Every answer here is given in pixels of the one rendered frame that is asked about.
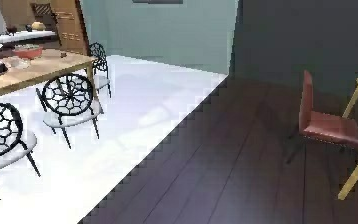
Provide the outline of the black web-back chair white seat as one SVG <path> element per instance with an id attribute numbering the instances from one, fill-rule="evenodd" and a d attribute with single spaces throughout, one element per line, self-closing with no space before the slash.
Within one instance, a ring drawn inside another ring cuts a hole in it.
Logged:
<path id="1" fill-rule="evenodd" d="M 92 65 L 96 91 L 100 92 L 102 88 L 106 87 L 109 96 L 112 96 L 109 65 L 106 58 L 105 48 L 98 42 L 91 43 L 89 45 L 89 55 L 96 58 Z"/>
<path id="2" fill-rule="evenodd" d="M 37 137 L 24 128 L 19 110 L 10 103 L 0 102 L 0 170 L 26 157 L 41 176 L 32 157 L 36 145 Z"/>
<path id="3" fill-rule="evenodd" d="M 48 80 L 36 94 L 44 110 L 43 123 L 56 133 L 61 129 L 71 147 L 66 129 L 91 121 L 99 138 L 100 102 L 93 96 L 94 87 L 83 75 L 68 73 Z"/>

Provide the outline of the brown wooden cupboard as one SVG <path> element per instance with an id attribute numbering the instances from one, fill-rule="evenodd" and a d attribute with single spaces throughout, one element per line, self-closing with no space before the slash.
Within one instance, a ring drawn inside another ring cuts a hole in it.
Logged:
<path id="1" fill-rule="evenodd" d="M 0 0 L 0 12 L 9 30 L 25 31 L 27 25 L 43 23 L 53 37 L 46 46 L 88 54 L 88 37 L 80 0 Z"/>

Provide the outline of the light wooden dining table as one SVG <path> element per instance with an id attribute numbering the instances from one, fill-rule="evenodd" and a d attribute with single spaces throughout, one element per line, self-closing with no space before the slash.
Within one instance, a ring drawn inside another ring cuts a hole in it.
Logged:
<path id="1" fill-rule="evenodd" d="M 27 60 L 30 66 L 26 69 L 9 69 L 0 75 L 0 96 L 33 86 L 63 74 L 87 69 L 87 77 L 93 82 L 92 65 L 95 57 L 66 52 L 67 57 L 61 58 L 57 49 L 45 49 L 42 55 Z"/>

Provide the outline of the red chair black legs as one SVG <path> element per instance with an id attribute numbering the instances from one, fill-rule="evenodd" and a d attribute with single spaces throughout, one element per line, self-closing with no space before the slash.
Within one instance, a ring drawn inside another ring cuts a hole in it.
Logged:
<path id="1" fill-rule="evenodd" d="M 318 112 L 313 109 L 313 79 L 308 70 L 303 71 L 303 89 L 298 123 L 289 135 L 358 150 L 358 125 L 354 119 Z"/>

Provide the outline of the red bowl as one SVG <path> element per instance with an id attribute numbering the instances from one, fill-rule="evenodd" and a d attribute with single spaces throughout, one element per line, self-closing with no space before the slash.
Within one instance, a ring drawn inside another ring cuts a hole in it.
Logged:
<path id="1" fill-rule="evenodd" d="M 43 47 L 32 47 L 32 48 L 15 48 L 13 53 L 22 59 L 35 59 L 42 55 Z"/>

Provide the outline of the clear glass bowl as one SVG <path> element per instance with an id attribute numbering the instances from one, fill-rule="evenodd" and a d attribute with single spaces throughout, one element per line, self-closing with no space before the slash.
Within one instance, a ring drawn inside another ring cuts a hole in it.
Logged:
<path id="1" fill-rule="evenodd" d="M 9 69 L 26 69 L 30 66 L 30 63 L 17 56 L 4 58 L 3 62 Z"/>

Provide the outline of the white worktop counter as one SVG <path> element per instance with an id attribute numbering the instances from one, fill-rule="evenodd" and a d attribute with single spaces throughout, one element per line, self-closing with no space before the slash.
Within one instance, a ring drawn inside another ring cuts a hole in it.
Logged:
<path id="1" fill-rule="evenodd" d="M 10 43 L 17 42 L 22 40 L 36 39 L 41 37 L 55 36 L 56 33 L 53 31 L 37 31 L 32 32 L 20 31 L 16 32 L 14 35 L 0 35 L 0 43 Z"/>

